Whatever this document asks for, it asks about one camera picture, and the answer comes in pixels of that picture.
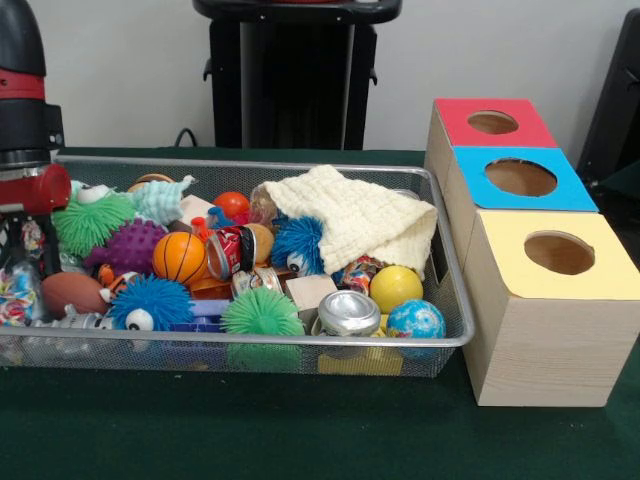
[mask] white towel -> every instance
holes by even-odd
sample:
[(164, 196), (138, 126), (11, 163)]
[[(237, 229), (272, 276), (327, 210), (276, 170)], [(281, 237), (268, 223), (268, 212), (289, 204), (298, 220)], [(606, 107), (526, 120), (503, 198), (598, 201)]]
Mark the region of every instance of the white towel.
[(323, 223), (318, 246), (327, 274), (369, 255), (412, 268), (424, 278), (438, 217), (433, 205), (348, 180), (331, 165), (263, 186), (288, 217), (311, 216)]

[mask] green table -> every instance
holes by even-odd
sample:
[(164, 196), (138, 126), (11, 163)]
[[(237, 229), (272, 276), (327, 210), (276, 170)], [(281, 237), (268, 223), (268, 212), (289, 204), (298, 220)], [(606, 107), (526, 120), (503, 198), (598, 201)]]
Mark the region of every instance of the green table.
[[(420, 152), (67, 153), (421, 165)], [(0, 370), (6, 479), (639, 478), (640, 350), (604, 409), (478, 408), (435, 380)]]

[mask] white wall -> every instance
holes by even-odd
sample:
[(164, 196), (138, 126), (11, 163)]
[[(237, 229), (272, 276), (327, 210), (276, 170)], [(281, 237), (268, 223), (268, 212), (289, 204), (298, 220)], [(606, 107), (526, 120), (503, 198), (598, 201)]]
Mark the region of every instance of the white wall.
[[(213, 144), (208, 20), (188, 0), (31, 0), (69, 145)], [(424, 149), (436, 96), (531, 98), (576, 161), (634, 0), (405, 0), (378, 26), (366, 148)]]

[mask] brown football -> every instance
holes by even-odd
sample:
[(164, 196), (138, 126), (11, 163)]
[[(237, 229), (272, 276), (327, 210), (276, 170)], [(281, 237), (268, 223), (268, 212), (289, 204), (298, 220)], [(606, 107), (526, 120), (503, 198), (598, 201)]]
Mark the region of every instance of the brown football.
[(78, 313), (107, 313), (107, 304), (100, 296), (102, 285), (88, 275), (61, 272), (42, 282), (42, 296), (47, 309), (56, 319), (65, 316), (65, 305), (73, 305)]

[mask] metal mesh tray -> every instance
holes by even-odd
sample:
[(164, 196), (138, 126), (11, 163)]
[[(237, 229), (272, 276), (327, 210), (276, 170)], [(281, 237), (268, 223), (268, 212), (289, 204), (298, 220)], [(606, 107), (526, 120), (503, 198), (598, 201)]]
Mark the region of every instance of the metal mesh tray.
[[(189, 193), (246, 195), (266, 180), (281, 180), (309, 164), (58, 156), (72, 178), (126, 189), (149, 172), (175, 179), (193, 175)], [(284, 337), (55, 328), (0, 329), (0, 366), (133, 370), (289, 372), (304, 374), (435, 377), (456, 347), (474, 333), (474, 321), (437, 181), (419, 168), (340, 166), (348, 178), (410, 190), (438, 209), (438, 228), (425, 269), (425, 300), (447, 324), (444, 339)]]

